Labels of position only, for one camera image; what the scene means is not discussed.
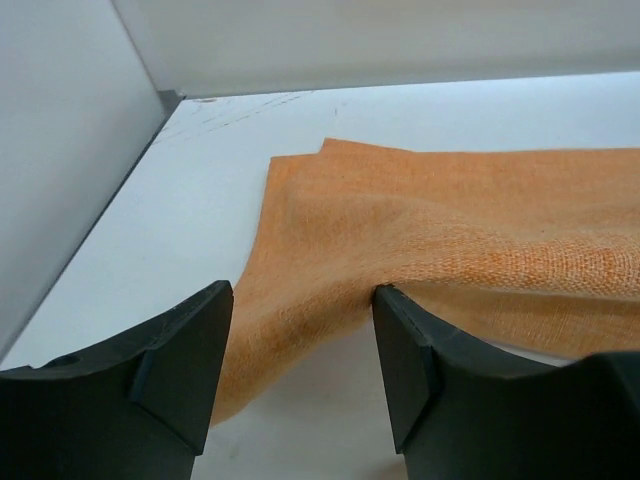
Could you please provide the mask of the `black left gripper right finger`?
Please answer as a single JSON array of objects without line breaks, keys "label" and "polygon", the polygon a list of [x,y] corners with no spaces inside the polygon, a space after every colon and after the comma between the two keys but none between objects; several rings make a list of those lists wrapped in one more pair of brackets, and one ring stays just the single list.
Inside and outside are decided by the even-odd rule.
[{"label": "black left gripper right finger", "polygon": [[396,451],[412,479],[635,479],[639,355],[565,366],[490,345],[391,285],[372,298]]}]

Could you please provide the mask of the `orange cloth placemat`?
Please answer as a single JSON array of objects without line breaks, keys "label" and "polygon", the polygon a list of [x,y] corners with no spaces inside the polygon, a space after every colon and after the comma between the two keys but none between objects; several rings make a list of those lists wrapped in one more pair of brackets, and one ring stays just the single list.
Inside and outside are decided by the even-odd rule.
[{"label": "orange cloth placemat", "polygon": [[326,139],[270,161],[212,423],[398,286],[470,334],[569,359],[639,345],[635,148],[412,152]]}]

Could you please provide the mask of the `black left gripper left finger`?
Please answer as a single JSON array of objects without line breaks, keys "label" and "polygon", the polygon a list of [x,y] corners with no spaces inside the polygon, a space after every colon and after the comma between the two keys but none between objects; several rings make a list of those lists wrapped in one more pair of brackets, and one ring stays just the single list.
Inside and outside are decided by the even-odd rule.
[{"label": "black left gripper left finger", "polygon": [[217,281],[90,347],[1,374],[5,479],[187,479],[230,330]]}]

